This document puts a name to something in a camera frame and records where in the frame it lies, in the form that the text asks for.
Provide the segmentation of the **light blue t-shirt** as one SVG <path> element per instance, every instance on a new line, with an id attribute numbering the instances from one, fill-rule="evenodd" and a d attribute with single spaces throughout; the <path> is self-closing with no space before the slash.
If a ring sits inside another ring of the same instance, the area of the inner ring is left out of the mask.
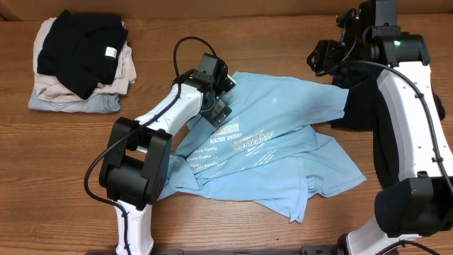
<path id="1" fill-rule="evenodd" d="M 346 89 L 246 72 L 234 79 L 221 126 L 200 116 L 188 123 L 162 198 L 181 192 L 253 201 L 299 222 L 310 197 L 336 196 L 365 180 L 333 137 L 314 130 L 343 117 Z"/>

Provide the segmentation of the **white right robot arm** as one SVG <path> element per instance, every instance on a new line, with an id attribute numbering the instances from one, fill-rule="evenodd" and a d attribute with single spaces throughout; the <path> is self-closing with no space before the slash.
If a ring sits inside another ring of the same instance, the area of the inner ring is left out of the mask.
<path id="1" fill-rule="evenodd" d="M 365 1 L 337 17 L 340 40 L 321 40 L 307 62 L 349 91 L 333 126 L 373 133 L 382 189 L 374 215 L 337 244 L 303 246 L 303 254 L 396 254 L 452 228 L 452 152 L 442 106 L 431 87 L 428 47 L 401 30 L 395 1 Z"/>

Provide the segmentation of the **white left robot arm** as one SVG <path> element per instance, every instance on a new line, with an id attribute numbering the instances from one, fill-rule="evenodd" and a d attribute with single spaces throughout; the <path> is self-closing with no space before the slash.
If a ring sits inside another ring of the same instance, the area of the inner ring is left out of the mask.
<path id="1" fill-rule="evenodd" d="M 117 215 L 114 254 L 152 253 L 151 207 L 166 182 L 173 137 L 197 115 L 218 127 L 231 113 L 222 97 L 235 84 L 225 62 L 206 53 L 151 111 L 115 121 L 99 176 Z"/>

